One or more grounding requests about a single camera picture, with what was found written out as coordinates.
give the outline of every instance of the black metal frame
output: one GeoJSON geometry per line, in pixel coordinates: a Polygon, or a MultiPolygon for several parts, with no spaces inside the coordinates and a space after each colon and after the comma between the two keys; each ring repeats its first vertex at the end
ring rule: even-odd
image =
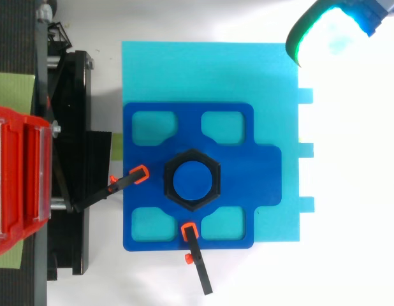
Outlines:
{"type": "Polygon", "coordinates": [[[48,71],[52,117],[62,131],[54,139],[52,196],[62,197],[66,210],[53,210],[48,222],[47,279],[58,268],[82,275],[89,264],[89,209],[73,210],[108,185],[110,132],[90,131],[91,71],[85,51],[64,53],[57,69],[48,71]]]}

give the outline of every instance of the hexagonal nut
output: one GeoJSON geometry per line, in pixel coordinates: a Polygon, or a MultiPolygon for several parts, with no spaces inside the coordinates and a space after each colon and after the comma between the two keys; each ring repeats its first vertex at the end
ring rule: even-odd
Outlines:
{"type": "Polygon", "coordinates": [[[199,208],[209,204],[218,198],[221,194],[221,165],[210,156],[201,153],[199,150],[191,149],[184,153],[178,154],[169,160],[164,166],[164,195],[181,205],[182,207],[194,212],[199,208]],[[210,191],[201,199],[185,200],[179,196],[173,185],[173,178],[177,168],[188,162],[199,161],[203,163],[211,172],[212,186],[210,191]]]}

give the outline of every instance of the bolt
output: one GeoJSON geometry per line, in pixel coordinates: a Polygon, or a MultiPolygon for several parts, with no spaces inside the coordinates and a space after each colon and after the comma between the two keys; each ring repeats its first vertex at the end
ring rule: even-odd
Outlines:
{"type": "Polygon", "coordinates": [[[58,122],[54,120],[54,122],[51,125],[51,130],[52,130],[52,136],[54,138],[58,137],[58,134],[61,133],[61,127],[58,125],[58,122]]]}
{"type": "Polygon", "coordinates": [[[37,20],[40,22],[44,22],[46,24],[51,23],[52,21],[51,6],[47,3],[43,3],[36,11],[36,16],[37,16],[37,20]]]}
{"type": "Polygon", "coordinates": [[[87,59],[87,69],[93,70],[95,68],[95,61],[94,59],[87,59]]]}

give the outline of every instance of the white surface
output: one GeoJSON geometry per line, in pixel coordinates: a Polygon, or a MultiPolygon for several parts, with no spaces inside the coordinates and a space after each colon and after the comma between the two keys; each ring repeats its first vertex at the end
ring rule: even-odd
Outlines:
{"type": "MultiPolygon", "coordinates": [[[[95,59],[92,127],[114,132],[122,129],[122,40],[284,42],[310,5],[59,1],[57,18],[75,49],[95,59]]],[[[118,194],[91,209],[88,271],[60,270],[48,304],[394,305],[394,18],[359,52],[345,73],[338,63],[317,74],[314,105],[300,107],[302,141],[315,142],[314,160],[301,162],[301,195],[316,197],[316,213],[301,216],[300,243],[204,251],[214,289],[204,296],[184,251],[123,249],[118,194]]],[[[309,84],[301,71],[300,85],[309,84]]],[[[122,173],[122,163],[111,166],[122,173]]]]}

